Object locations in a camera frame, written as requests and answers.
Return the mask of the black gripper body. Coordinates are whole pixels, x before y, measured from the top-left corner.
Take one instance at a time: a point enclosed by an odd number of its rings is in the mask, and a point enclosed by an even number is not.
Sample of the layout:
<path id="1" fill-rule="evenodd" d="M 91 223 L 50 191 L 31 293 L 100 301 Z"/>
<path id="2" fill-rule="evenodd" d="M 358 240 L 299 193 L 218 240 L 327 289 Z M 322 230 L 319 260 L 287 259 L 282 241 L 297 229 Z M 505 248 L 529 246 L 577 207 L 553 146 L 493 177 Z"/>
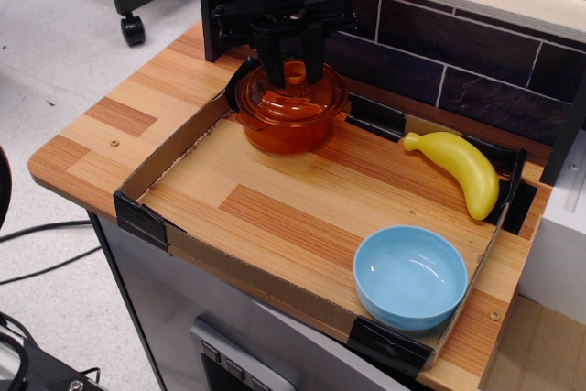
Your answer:
<path id="1" fill-rule="evenodd" d="M 322 50 L 331 33 L 353 30 L 353 0 L 233 0 L 213 10 L 224 48 L 260 47 L 263 37 L 299 38 L 304 50 Z"/>

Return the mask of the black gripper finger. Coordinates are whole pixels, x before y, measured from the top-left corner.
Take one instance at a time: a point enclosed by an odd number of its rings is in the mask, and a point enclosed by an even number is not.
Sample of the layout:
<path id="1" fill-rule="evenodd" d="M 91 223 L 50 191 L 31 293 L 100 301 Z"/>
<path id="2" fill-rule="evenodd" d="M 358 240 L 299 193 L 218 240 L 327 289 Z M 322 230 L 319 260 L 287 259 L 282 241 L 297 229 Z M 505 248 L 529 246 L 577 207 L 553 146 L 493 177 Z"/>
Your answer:
<path id="1" fill-rule="evenodd" d="M 279 37 L 267 33 L 254 34 L 255 50 L 269 83 L 285 87 L 285 73 Z"/>
<path id="2" fill-rule="evenodd" d="M 301 47 L 308 84 L 316 84 L 323 75 L 325 43 L 321 27 L 308 27 L 301 35 Z"/>

